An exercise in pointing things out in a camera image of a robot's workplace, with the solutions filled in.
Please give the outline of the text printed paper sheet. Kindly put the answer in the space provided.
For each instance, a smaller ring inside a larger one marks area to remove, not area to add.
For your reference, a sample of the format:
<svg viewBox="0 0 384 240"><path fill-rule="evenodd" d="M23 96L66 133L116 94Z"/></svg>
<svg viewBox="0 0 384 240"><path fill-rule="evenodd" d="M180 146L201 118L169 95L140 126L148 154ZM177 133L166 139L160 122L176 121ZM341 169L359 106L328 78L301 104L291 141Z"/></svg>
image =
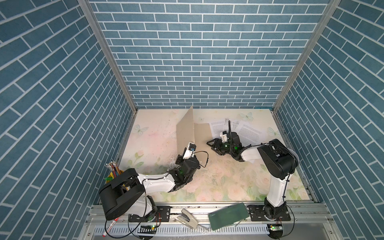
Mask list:
<svg viewBox="0 0 384 240"><path fill-rule="evenodd" d="M255 129L245 122L240 122L236 128L236 133L238 134L243 147L260 145L268 141L266 139L266 133Z"/></svg>

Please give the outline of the beige cardboard file folder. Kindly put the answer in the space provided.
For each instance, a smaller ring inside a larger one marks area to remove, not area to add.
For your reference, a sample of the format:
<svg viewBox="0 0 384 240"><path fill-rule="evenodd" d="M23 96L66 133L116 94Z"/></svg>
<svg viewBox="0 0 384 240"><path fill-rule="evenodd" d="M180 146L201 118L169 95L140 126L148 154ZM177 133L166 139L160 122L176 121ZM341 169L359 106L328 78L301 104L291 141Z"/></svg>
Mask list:
<svg viewBox="0 0 384 240"><path fill-rule="evenodd" d="M210 158L215 153L207 145L213 139L209 122L214 119L214 110L210 109L180 109L177 111L178 120L176 121L177 153L183 153L188 143L194 143L199 160L203 160L207 155Z"/></svg>

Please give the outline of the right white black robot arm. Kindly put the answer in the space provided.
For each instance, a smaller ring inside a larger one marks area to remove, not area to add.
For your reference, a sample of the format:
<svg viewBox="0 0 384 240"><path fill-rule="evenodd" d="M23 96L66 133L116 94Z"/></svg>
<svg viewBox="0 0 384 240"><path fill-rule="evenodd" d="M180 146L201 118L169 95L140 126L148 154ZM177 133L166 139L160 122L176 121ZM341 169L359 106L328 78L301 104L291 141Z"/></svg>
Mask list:
<svg viewBox="0 0 384 240"><path fill-rule="evenodd" d="M264 201L262 212L267 220L282 219L288 214L286 203L287 186L299 165L297 154L287 148L280 140L273 139L259 145L243 146L235 132L222 132L220 138L207 142L218 155L226 154L238 162L254 162L262 159L271 175L270 189Z"/></svg>

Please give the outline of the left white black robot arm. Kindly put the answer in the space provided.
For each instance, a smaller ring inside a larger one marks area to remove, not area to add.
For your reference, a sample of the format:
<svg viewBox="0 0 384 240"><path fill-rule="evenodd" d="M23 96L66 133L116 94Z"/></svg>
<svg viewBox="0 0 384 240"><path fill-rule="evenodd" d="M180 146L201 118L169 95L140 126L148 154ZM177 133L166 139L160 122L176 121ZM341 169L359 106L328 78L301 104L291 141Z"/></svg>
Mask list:
<svg viewBox="0 0 384 240"><path fill-rule="evenodd" d="M143 175L134 168L124 171L99 190L107 221L125 213L149 219L157 212L156 204L149 194L176 192L193 180L196 170L201 168L197 157L178 156L178 167L162 175Z"/></svg>

